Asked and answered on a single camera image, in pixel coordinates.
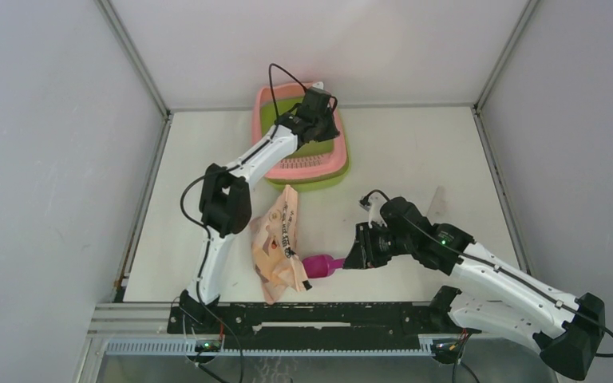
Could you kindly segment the magenta plastic scoop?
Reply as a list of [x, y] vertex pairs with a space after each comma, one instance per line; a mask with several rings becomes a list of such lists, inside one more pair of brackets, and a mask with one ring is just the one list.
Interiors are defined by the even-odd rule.
[[344, 262], [344, 258], [335, 259], [331, 255], [320, 254], [305, 258], [302, 264], [307, 277], [313, 279], [331, 276], [336, 270], [343, 268]]

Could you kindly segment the pink green litter box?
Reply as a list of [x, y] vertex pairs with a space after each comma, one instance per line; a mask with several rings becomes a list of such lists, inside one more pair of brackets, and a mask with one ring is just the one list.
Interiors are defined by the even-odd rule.
[[[273, 96], [278, 110], [288, 111], [303, 100], [303, 88], [296, 83], [262, 87], [256, 97], [251, 118], [251, 142], [256, 144], [265, 136], [275, 120]], [[342, 181], [350, 168], [350, 155], [340, 112], [334, 114], [338, 137], [323, 142], [311, 142], [296, 153], [281, 160], [264, 177], [273, 188], [281, 190], [290, 185], [301, 192], [328, 188]]]

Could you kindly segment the cat litter bag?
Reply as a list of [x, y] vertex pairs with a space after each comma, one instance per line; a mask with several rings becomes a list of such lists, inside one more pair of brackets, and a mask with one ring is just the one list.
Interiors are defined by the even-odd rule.
[[261, 217], [250, 222], [251, 254], [265, 303], [275, 304], [286, 289], [311, 288], [302, 260], [296, 252], [299, 194], [290, 185]]

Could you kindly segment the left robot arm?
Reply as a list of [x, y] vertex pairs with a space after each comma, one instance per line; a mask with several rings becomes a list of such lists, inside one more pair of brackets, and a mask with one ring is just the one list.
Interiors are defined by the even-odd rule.
[[187, 323], [200, 333], [212, 330], [218, 316], [214, 305], [220, 297], [220, 281], [235, 237], [251, 219], [251, 189], [281, 160], [305, 144], [338, 137], [335, 110], [338, 100], [314, 85], [304, 90], [303, 99], [279, 114], [256, 144], [238, 159], [220, 166], [210, 164], [206, 172], [184, 190], [202, 185], [200, 219], [185, 218], [204, 229], [202, 255], [179, 307]]

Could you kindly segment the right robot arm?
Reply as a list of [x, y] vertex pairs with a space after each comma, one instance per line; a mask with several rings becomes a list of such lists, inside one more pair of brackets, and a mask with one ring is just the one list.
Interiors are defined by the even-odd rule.
[[357, 224], [344, 268], [379, 268], [409, 255], [448, 279], [430, 304], [434, 329], [493, 334], [537, 352], [546, 366], [569, 379], [587, 377], [607, 332], [601, 298], [577, 297], [533, 278], [460, 228], [431, 223], [401, 196], [391, 199], [373, 190], [359, 203], [368, 220]]

